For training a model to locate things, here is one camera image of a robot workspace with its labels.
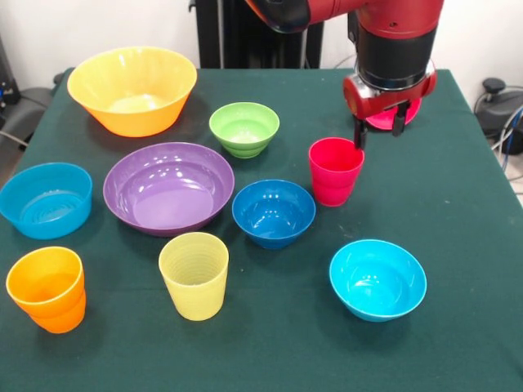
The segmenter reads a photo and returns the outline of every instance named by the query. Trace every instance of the light blue bowl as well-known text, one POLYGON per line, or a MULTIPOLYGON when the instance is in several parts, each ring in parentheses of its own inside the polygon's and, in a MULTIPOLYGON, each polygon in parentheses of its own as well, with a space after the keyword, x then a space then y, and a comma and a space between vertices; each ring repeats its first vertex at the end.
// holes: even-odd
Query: light blue bowl
POLYGON ((236 224, 266 249, 281 249, 311 225, 316 214, 312 196, 285 180, 262 180, 240 190, 232 204, 236 224))
POLYGON ((330 282, 359 318, 383 322, 414 310, 427 292, 416 258, 393 243, 365 239, 340 249, 330 264, 330 282))
POLYGON ((63 237, 91 213, 92 179, 70 163, 44 163, 13 176, 0 191, 0 213, 35 239, 63 237))

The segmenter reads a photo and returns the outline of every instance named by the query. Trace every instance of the red cup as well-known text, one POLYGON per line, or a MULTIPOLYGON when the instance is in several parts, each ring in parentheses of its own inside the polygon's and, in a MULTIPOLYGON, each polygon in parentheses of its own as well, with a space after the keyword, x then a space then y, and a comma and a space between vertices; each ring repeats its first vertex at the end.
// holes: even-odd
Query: red cup
POLYGON ((342 137, 316 141, 309 149, 312 190, 318 203, 339 207, 351 196, 365 154, 342 137))

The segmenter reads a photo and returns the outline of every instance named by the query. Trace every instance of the table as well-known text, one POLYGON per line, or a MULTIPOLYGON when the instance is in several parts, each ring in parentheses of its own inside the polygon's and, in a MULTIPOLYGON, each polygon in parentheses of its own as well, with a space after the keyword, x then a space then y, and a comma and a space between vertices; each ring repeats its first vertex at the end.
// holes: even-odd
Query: table
POLYGON ((235 170, 235 192, 281 178, 310 189, 307 150, 323 136, 352 136, 340 70, 200 70, 179 121, 150 138, 107 132, 56 93, 20 169, 48 161, 85 167, 92 215, 53 241, 18 234, 0 220, 0 275, 26 252, 73 248, 83 259, 87 313, 53 336, 0 294, 0 390, 475 391, 523 390, 523 213, 449 71, 401 138, 369 135, 349 202, 318 207, 311 228, 274 252, 236 227, 231 203, 203 230, 230 249, 226 302, 192 323, 175 311, 153 238, 105 208, 105 174, 121 157, 168 140, 201 143, 235 170), (268 149, 232 158, 208 129, 211 113, 254 100, 279 113, 268 149), (336 250, 360 238, 405 247, 428 279, 425 301, 389 323, 352 316, 333 293, 336 250))

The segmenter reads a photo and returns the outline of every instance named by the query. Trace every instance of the red robot arm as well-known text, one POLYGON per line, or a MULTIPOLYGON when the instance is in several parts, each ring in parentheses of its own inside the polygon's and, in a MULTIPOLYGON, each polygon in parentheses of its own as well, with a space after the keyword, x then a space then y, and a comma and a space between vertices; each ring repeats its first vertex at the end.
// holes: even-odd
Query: red robot arm
POLYGON ((410 102, 436 86, 431 52, 444 0, 246 0, 272 29, 293 33, 349 12, 356 27, 355 73, 343 92, 355 117, 355 142, 364 146, 365 119, 398 106, 393 135, 405 128, 410 102))

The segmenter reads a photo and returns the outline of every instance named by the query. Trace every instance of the plastic bowl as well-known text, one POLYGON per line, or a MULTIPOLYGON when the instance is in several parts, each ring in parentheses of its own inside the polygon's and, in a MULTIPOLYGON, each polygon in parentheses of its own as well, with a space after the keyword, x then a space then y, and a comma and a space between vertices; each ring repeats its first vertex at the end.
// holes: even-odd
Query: plastic bowl
POLYGON ((44 163, 21 171, 0 192, 0 212, 22 234, 63 237, 91 213, 92 179, 70 163, 44 163))
MULTIPOLYGON (((418 98, 417 100, 414 100, 412 104, 410 105, 410 108, 407 109, 407 115, 405 117, 405 125, 410 124, 412 120, 416 117, 416 115, 419 112, 419 109, 422 106, 422 99, 418 98)), ((382 131, 391 131, 392 125, 394 124, 394 117, 396 116, 396 113, 398 111, 398 107, 396 106, 393 109, 385 110, 379 114, 375 114, 374 116, 367 118, 367 123, 372 125, 373 127, 377 129, 381 129, 382 131)))
POLYGON ((235 176, 216 151, 192 143, 139 149, 105 178, 104 200, 123 222, 172 237, 207 224, 229 201, 235 176))
POLYGON ((109 131, 150 136, 178 118, 196 84, 195 66, 157 47, 125 47, 94 56, 69 76, 69 94, 109 131))
POLYGON ((329 274, 343 304, 371 322, 404 316, 422 302, 427 291, 427 278, 416 258, 393 243, 375 239, 340 249, 329 274))
POLYGON ((222 106, 209 120, 214 136, 236 158, 259 155, 276 135, 278 114, 253 102, 236 102, 222 106))
POLYGON ((316 214, 312 196, 285 180, 262 180, 240 190, 232 204, 236 224, 266 249, 293 243, 316 214))

